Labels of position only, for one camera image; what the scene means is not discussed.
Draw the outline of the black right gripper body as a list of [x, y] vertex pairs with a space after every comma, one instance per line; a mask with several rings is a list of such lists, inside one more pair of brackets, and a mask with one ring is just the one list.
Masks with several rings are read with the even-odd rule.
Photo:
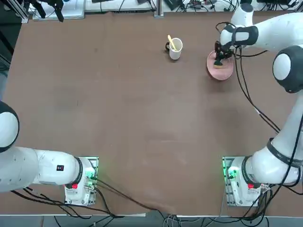
[[222, 48], [222, 45], [219, 41], [216, 41], [214, 44], [214, 51], [215, 54], [220, 54], [220, 53], [228, 53], [229, 54], [229, 58], [232, 57], [233, 55], [233, 51], [232, 50], [224, 50]]

